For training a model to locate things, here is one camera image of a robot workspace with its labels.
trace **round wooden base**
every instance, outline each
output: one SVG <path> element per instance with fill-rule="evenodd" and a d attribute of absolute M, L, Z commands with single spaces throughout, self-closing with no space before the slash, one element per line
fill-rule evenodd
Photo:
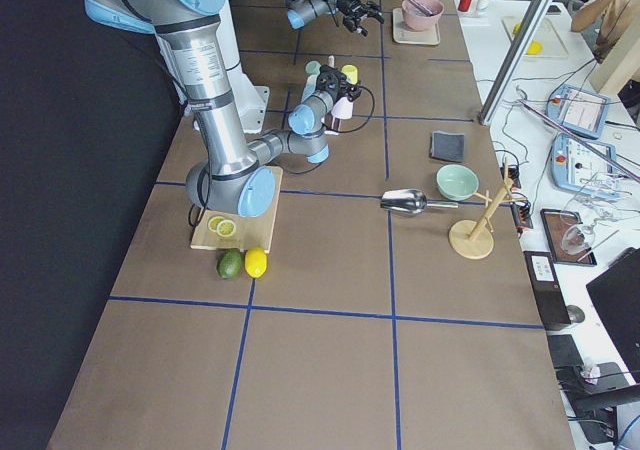
<path fill-rule="evenodd" d="M 489 230 L 483 228 L 478 238 L 469 240 L 469 234 L 475 226 L 476 222 L 473 220 L 460 220 L 449 230 L 449 243 L 464 258 L 480 260 L 489 256 L 493 250 L 493 237 Z"/>

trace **white table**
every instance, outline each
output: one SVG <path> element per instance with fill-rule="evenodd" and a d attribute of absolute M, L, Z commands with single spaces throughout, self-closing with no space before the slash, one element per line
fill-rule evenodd
<path fill-rule="evenodd" d="M 524 16 L 529 2 L 526 1 L 493 1 L 482 17 L 461 15 L 462 29 L 467 44 L 467 49 L 474 65 L 478 90 L 483 101 L 486 99 L 502 61 L 510 46 L 509 36 L 503 26 L 503 19 L 509 16 Z M 537 103 L 535 106 L 543 109 L 544 103 L 555 88 L 565 81 L 567 76 L 560 75 L 577 70 L 583 64 L 593 58 L 591 51 L 582 36 L 570 31 L 571 17 L 561 8 L 559 15 L 547 15 L 547 18 L 556 29 L 560 39 L 566 47 L 568 56 L 565 58 L 525 57 L 515 72 L 514 80 L 505 92 L 503 102 L 511 102 L 522 98 L 516 87 L 524 90 L 528 99 Z M 590 72 L 593 71 L 595 62 L 585 66 L 566 83 L 586 90 L 593 90 L 588 81 Z M 536 80 L 518 80 L 523 78 L 542 78 Z M 509 105 L 501 105 L 496 111 L 491 122 L 491 136 L 496 149 L 506 148 L 514 152 L 521 163 L 525 161 L 525 148 L 517 144 L 509 137 L 515 138 L 524 144 L 528 150 L 528 163 L 521 166 L 520 180 L 522 193 L 533 200 L 536 195 L 536 187 L 541 178 L 535 208 L 532 214 L 533 230 L 526 231 L 521 240 L 523 250 L 548 251 L 547 240 L 543 231 L 539 210 L 541 208 L 562 209 L 572 198 L 572 193 L 561 190 L 554 184 L 551 172 L 547 167 L 544 171 L 545 161 L 555 131 L 545 127 L 542 122 L 522 107 L 516 107 L 509 114 Z M 607 120 L 624 124 L 633 124 L 628 113 L 617 103 L 611 105 Z M 607 125 L 602 138 L 603 142 L 612 143 L 619 153 L 632 160 L 638 161 L 640 157 L 640 132 L 634 129 L 614 127 Z M 497 153 L 502 159 L 502 152 Z M 638 168 L 632 164 L 621 162 L 637 172 Z M 625 182 L 624 189 L 633 192 L 633 195 L 619 204 L 623 208 L 640 210 L 640 186 L 633 182 Z M 595 214 L 592 210 L 572 202 L 568 210 L 578 211 L 582 220 L 589 223 L 593 221 Z M 625 212 L 628 216 L 637 213 Z M 604 362 L 615 362 L 623 371 L 628 370 L 620 358 L 618 351 L 609 338 L 598 314 L 586 290 L 586 284 L 596 276 L 604 272 L 608 264 L 626 247 L 640 247 L 640 217 L 618 221 L 605 222 L 596 226 L 596 244 L 621 229 L 619 233 L 595 250 L 598 265 L 595 267 L 576 267 L 572 265 L 556 265 L 555 270 L 562 288 L 562 293 L 567 305 L 577 305 L 586 315 L 586 320 L 580 325 L 558 333 L 571 333 L 576 346 L 586 365 Z M 627 375 L 630 384 L 634 379 Z M 571 425 L 576 448 L 587 449 L 589 444 L 578 424 Z M 609 444 L 597 445 L 597 448 L 611 448 Z"/>

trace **pink bowl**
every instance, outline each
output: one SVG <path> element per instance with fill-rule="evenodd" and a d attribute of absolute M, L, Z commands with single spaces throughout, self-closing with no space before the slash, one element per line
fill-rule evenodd
<path fill-rule="evenodd" d="M 402 1 L 402 18 L 405 25 L 411 30 L 422 32 L 435 27 L 444 11 L 444 5 L 439 0 L 417 0 L 435 13 L 432 17 L 427 17 L 424 13 L 414 7 L 408 0 Z"/>

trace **person's arm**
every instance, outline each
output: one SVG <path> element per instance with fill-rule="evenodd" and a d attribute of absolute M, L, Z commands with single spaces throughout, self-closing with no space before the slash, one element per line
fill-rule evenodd
<path fill-rule="evenodd" d="M 582 7 L 571 22 L 572 32 L 581 32 L 595 22 L 614 0 L 594 0 Z"/>

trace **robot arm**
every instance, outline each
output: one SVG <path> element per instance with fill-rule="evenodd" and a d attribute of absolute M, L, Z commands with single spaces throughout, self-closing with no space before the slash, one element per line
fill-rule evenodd
<path fill-rule="evenodd" d="M 295 133 L 275 132 L 247 144 L 218 42 L 226 0 L 85 0 L 93 20 L 116 28 L 155 34 L 167 67 L 194 112 L 208 157 L 191 169 L 187 192 L 196 205 L 257 217 L 271 205 L 275 177 L 263 167 L 283 152 L 311 162 L 329 154 L 322 118 L 357 86 L 323 67 L 316 89 L 292 113 Z"/>
<path fill-rule="evenodd" d="M 361 0 L 284 0 L 289 11 L 287 17 L 294 29 L 298 29 L 316 19 L 320 15 L 335 14 L 340 11 L 343 25 L 350 31 L 367 36 L 362 22 L 373 17 L 384 23 L 380 6 L 372 1 Z"/>

